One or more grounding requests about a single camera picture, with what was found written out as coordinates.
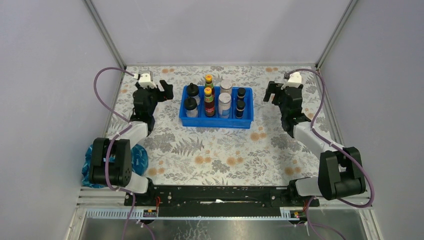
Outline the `silver lid spice tin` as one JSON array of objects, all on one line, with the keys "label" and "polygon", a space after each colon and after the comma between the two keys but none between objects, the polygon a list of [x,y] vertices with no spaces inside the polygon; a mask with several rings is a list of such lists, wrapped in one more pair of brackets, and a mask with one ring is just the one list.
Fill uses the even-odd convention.
[{"label": "silver lid spice tin", "polygon": [[220,118],[228,119],[231,115],[231,95],[227,92],[218,96],[218,115]]},{"label": "silver lid spice tin", "polygon": [[228,79],[221,80],[219,87],[220,87],[220,93],[221,94],[227,93],[230,96],[232,95],[233,85],[232,85],[232,82],[230,80],[228,80]]}]

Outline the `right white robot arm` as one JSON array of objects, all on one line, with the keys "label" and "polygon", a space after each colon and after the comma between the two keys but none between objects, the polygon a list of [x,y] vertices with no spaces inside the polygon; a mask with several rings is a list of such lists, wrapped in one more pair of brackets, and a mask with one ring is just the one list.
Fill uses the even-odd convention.
[{"label": "right white robot arm", "polygon": [[271,102],[279,107],[283,130],[305,145],[319,160],[317,177],[290,181],[287,201],[299,206],[309,196],[334,200],[364,193],[366,181],[360,170],[362,161],[359,150],[327,143],[314,134],[312,121],[302,112],[302,89],[302,84],[289,86],[270,81],[263,98],[268,102],[274,96]]}]

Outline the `small dark spice bottle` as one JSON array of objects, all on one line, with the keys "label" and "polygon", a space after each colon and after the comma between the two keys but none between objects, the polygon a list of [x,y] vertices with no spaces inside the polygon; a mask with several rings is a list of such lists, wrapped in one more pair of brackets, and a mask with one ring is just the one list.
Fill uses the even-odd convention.
[{"label": "small dark spice bottle", "polygon": [[245,96],[246,96],[246,89],[244,87],[239,87],[237,89],[236,95],[237,95],[237,100],[238,101],[244,101]]},{"label": "small dark spice bottle", "polygon": [[235,117],[241,119],[244,115],[246,103],[243,100],[237,100],[235,108]]}]

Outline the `yellow cap sauce bottle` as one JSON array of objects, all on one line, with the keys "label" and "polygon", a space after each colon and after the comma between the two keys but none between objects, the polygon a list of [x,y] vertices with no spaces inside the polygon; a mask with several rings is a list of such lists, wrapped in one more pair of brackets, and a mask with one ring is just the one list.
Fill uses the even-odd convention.
[{"label": "yellow cap sauce bottle", "polygon": [[211,75],[211,74],[205,75],[204,76],[204,81],[205,81],[204,87],[205,88],[210,88],[213,91],[214,90],[214,87],[215,87],[213,80],[214,80],[213,75]]}]

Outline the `green label sauce bottle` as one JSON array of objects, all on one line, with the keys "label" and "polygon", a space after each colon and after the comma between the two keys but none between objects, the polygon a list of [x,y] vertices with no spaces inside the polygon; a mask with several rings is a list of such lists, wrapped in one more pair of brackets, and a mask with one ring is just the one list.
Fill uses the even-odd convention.
[{"label": "green label sauce bottle", "polygon": [[204,111],[207,117],[215,115],[215,96],[214,89],[211,87],[204,88]]}]

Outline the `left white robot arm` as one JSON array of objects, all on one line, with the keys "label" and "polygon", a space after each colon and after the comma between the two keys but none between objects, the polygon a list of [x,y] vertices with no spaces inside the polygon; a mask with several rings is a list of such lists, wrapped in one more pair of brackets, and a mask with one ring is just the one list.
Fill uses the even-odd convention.
[{"label": "left white robot arm", "polygon": [[133,172],[131,150],[152,133],[157,104],[174,97],[173,85],[165,80],[159,83],[162,90],[136,83],[129,124],[112,138],[98,137],[93,141],[88,170],[91,184],[136,194],[136,199],[144,206],[154,202],[155,192],[149,188],[146,177]]}]

